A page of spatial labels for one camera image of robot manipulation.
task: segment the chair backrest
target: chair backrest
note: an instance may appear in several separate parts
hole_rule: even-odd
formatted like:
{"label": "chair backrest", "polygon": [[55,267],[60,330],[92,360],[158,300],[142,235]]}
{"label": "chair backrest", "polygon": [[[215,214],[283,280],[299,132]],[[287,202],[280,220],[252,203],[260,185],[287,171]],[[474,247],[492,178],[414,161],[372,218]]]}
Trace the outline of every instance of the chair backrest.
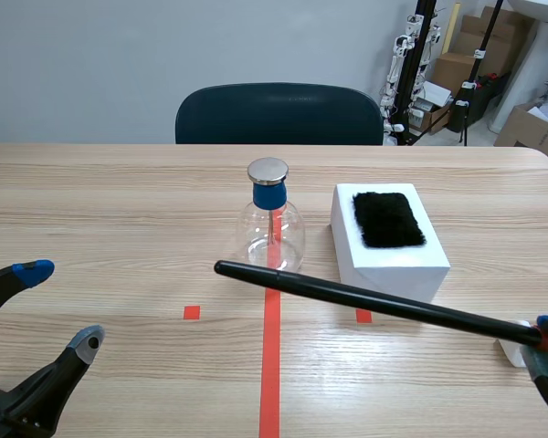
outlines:
{"label": "chair backrest", "polygon": [[176,115],[177,143],[381,145],[379,107],[353,89],[240,84],[200,89]]}

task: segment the black foam pad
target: black foam pad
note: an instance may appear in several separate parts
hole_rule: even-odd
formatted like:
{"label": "black foam pad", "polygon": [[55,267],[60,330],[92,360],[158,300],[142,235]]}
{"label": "black foam pad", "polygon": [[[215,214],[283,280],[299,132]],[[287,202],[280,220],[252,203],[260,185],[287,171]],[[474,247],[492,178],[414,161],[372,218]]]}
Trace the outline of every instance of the black foam pad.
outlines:
{"label": "black foam pad", "polygon": [[427,242],[403,194],[359,193],[353,205],[367,247],[403,248]]}

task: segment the silver metal lid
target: silver metal lid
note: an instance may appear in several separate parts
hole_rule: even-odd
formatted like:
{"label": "silver metal lid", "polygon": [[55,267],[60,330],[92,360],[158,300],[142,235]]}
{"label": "silver metal lid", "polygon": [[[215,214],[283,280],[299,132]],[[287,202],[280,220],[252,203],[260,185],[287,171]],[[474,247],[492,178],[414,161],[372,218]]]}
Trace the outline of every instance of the silver metal lid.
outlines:
{"label": "silver metal lid", "polygon": [[260,158],[248,166],[249,179],[258,185],[277,185],[289,176],[289,166],[278,158]]}

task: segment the glass bottle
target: glass bottle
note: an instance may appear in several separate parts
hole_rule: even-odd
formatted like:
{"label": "glass bottle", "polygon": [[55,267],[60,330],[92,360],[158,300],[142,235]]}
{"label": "glass bottle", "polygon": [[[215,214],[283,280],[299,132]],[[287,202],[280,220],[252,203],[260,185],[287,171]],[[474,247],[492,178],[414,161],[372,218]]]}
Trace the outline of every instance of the glass bottle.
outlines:
{"label": "glass bottle", "polygon": [[296,272],[304,257],[304,221],[287,199],[289,166],[262,158],[248,166],[254,199],[237,221],[239,258],[255,266]]}

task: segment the bottle neck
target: bottle neck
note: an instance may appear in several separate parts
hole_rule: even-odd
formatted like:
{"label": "bottle neck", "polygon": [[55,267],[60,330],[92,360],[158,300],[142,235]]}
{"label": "bottle neck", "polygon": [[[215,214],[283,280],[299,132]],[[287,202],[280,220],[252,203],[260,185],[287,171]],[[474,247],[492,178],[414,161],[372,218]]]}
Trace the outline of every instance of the bottle neck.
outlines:
{"label": "bottle neck", "polygon": [[262,210],[278,210],[287,201],[284,182],[276,185],[254,184],[254,205]]}

